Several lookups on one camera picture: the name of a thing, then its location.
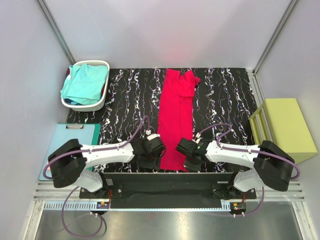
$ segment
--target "light blue clipboard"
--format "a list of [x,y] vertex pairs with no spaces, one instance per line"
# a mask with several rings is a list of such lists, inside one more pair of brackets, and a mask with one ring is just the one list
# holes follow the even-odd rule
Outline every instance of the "light blue clipboard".
[[[39,175],[40,181],[52,181],[43,176],[48,157],[70,139],[78,139],[80,144],[96,145],[98,143],[100,124],[57,124],[44,163]],[[46,173],[52,177],[50,170]]]

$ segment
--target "table surface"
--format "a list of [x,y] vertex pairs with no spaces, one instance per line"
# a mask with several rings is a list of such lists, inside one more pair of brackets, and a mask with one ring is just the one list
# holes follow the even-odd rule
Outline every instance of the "table surface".
[[[158,129],[161,91],[166,68],[111,69],[104,107],[94,112],[70,110],[67,123],[101,124],[98,144],[127,140],[137,129],[141,118],[149,115],[152,132]],[[254,139],[249,124],[250,115],[257,109],[245,68],[179,68],[181,74],[192,70],[200,78],[193,99],[193,132],[196,134],[214,123],[233,127],[221,141],[252,145]],[[217,137],[226,129],[208,130],[204,137]],[[236,172],[242,167],[223,163],[204,163],[201,172]],[[111,163],[94,167],[105,173],[154,173],[153,169],[138,168],[136,163]]]

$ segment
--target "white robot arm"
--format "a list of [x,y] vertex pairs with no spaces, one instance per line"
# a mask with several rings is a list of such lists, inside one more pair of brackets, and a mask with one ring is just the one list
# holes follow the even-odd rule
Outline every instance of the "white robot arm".
[[203,162],[225,162],[250,168],[233,174],[230,187],[240,192],[268,186],[278,191],[286,191],[291,179],[293,166],[285,161],[257,153],[267,152],[295,161],[271,141],[263,141],[261,145],[232,145],[203,138],[187,140],[182,138],[177,151],[187,156],[184,167],[189,171],[200,171]]
[[[247,192],[253,188],[268,186],[278,191],[286,191],[289,186],[292,165],[273,159],[255,151],[265,151],[294,160],[270,141],[261,145],[240,146],[223,144],[224,147],[240,149],[234,151],[224,149],[216,141],[199,138],[196,141],[181,139],[176,150],[186,155],[184,166],[190,171],[199,171],[203,162],[225,162],[250,168],[248,171],[235,172],[229,181],[228,192]],[[130,143],[121,142],[107,145],[80,145],[77,139],[66,142],[49,156],[48,161],[65,155],[62,160],[51,165],[53,184],[56,188],[77,185],[96,192],[106,187],[102,173],[92,172],[87,168],[109,163],[136,162],[139,167],[158,169],[165,146],[158,134],[147,138],[137,138]]]
[[87,168],[101,164],[136,162],[142,168],[159,169],[164,150],[159,134],[107,145],[81,145],[77,139],[71,139],[53,152],[48,161],[50,163],[57,156],[65,155],[50,166],[55,188],[76,185],[93,193],[103,188],[106,180],[101,173]]

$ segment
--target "gray wall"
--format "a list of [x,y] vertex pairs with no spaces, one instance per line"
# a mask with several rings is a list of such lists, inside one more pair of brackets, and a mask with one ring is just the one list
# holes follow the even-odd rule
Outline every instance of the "gray wall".
[[18,240],[55,125],[69,65],[35,0],[0,4],[0,235]]
[[77,61],[253,68],[289,0],[46,0]]
[[[258,79],[266,98],[297,98],[320,151],[320,1],[298,3]],[[299,164],[299,181],[320,237],[320,156]]]

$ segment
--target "teal shirt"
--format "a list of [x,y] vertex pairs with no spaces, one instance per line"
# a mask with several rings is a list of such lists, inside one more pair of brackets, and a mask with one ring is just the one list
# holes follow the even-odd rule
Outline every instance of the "teal shirt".
[[61,93],[62,99],[70,99],[82,105],[92,105],[101,99],[101,90],[106,82],[107,66],[72,65]]

